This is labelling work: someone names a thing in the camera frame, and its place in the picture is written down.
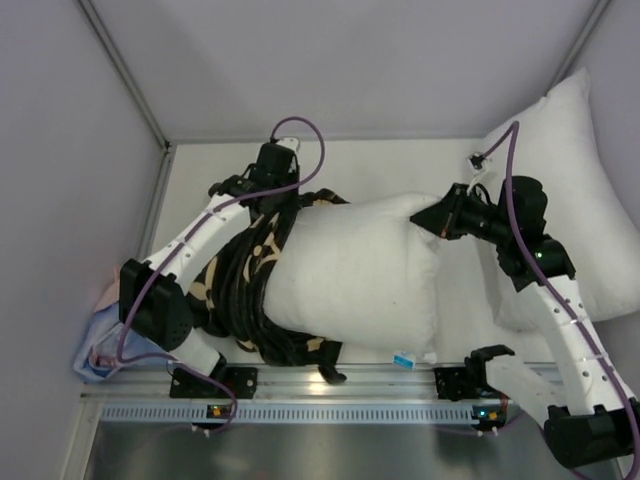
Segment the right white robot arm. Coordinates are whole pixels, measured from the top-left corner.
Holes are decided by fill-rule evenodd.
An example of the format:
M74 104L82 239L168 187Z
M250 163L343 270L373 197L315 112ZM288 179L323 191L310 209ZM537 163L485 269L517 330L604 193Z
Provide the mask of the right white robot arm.
M509 347L474 350L465 365L479 388L506 394L538 424L554 458L575 469L639 456L639 401L611 364L585 307L576 271L562 244L546 234L542 184L504 181L497 203L481 185L454 184L411 222L442 239L471 235L496 248L516 293L531 300L533 324L559 371L559 387Z

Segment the large white pillow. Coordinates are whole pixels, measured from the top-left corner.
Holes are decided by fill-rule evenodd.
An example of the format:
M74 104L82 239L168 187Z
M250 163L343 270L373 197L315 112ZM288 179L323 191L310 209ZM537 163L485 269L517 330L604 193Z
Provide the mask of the large white pillow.
M541 182L545 230L567 250L591 321L604 324L639 310L639 232L600 162L589 95L581 69L514 116L513 173Z

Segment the blue patterned cloth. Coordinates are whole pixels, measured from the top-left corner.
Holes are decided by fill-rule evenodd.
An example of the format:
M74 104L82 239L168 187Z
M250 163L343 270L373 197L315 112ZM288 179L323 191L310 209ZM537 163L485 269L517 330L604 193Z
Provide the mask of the blue patterned cloth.
M102 382L122 368L117 360L117 346L123 327L118 302L93 314L72 361L72 370L84 382ZM167 360L160 358L163 354L160 347L133 329L127 334L122 355L125 358L143 356L143 359L126 364L126 367L165 366Z

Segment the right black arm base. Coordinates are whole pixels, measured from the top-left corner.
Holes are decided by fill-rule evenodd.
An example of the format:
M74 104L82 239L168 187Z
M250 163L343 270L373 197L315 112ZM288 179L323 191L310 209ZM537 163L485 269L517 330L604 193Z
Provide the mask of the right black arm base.
M498 399L501 393L487 383L486 363L500 356L514 356L509 347L498 344L473 350L461 366L433 370L440 400Z

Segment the aluminium mounting rail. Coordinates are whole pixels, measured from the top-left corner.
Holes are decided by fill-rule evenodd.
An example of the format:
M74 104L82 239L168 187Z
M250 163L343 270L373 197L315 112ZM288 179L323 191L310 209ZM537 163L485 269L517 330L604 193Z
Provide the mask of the aluminium mounting rail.
M415 370L387 364L347 364L347 380L331 385L311 367L257 368L255 402L431 401L437 398L433 369ZM113 379L83 387L80 398L94 401L167 400L171 376L163 369L131 369Z

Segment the aluminium frame post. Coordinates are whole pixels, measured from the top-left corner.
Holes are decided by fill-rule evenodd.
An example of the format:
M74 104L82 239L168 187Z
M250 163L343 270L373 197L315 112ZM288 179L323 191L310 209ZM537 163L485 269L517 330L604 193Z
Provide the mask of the aluminium frame post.
M562 56L558 68L555 70L553 77L545 88L545 92L549 92L571 74L578 60L581 58L591 39L614 4L614 0L597 0L593 3L586 20L582 23L569 48Z
M96 8L96 5L90 0L75 0L74 3L98 40L98 43L106 54L109 63L120 79L120 82L141 116L149 133L152 135L159 148L163 152L167 152L171 148L171 142L164 134L160 123L156 119L149 102L139 86L139 83L129 68L126 59L121 53L117 42Z

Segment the black floral pillowcase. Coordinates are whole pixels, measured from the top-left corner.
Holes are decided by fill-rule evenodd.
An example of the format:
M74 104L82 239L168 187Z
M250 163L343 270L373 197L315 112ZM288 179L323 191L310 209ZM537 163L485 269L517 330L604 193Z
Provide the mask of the black floral pillowcase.
M263 308L267 281L298 213L345 202L329 189L289 193L275 209L252 214L250 226L234 236L191 284L187 299L194 325L214 337L233 338L240 349L259 354L270 366L315 365L325 382L345 382L347 377L336 370L340 342L284 329Z

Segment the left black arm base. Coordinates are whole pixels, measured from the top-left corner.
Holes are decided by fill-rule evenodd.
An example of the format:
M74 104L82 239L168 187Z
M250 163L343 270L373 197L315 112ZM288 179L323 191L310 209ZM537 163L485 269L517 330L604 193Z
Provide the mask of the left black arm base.
M171 373L169 397L174 399L224 399L228 395L219 387L196 378L182 368ZM227 367L219 380L236 398L252 399L255 395L258 369L253 367Z

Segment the left aluminium frame post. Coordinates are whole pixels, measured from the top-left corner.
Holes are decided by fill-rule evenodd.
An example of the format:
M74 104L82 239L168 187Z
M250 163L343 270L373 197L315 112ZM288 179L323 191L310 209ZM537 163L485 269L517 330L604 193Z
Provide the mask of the left aluminium frame post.
M156 119L149 102L139 86L139 83L129 68L126 59L121 53L117 42L96 8L96 5L90 0L75 0L74 3L98 40L98 43L106 54L109 63L120 79L120 82L141 116L149 133L152 135L159 148L163 152L167 152L171 148L171 142L164 134L160 123Z

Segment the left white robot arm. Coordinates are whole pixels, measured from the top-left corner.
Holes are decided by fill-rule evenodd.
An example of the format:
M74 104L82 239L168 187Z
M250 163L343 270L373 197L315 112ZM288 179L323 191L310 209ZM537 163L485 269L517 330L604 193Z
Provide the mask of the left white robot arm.
M261 145L257 160L241 175L214 184L204 210L176 238L120 271L119 319L162 349L160 356L210 377L223 361L212 336L194 325L187 295L208 262L251 220L286 199L299 186L295 137Z

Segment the pink cloth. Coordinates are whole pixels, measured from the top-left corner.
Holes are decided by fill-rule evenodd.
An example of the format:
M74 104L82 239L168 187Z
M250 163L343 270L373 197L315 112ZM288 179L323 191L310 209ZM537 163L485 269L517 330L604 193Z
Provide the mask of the pink cloth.
M113 280L111 284L106 288L96 305L94 306L94 313L100 312L111 305L119 301L119 288L120 288L120 269L115 267L113 269Z

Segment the right aluminium frame post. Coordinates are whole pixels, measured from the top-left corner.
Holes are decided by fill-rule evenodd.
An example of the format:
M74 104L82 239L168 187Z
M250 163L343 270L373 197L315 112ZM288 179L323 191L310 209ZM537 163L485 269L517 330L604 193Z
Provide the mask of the right aluminium frame post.
M591 39L614 4L614 0L597 0L593 3L586 20L582 23L569 48L562 56L558 68L555 70L553 77L545 88L545 92L549 92L571 74L578 60L581 58Z

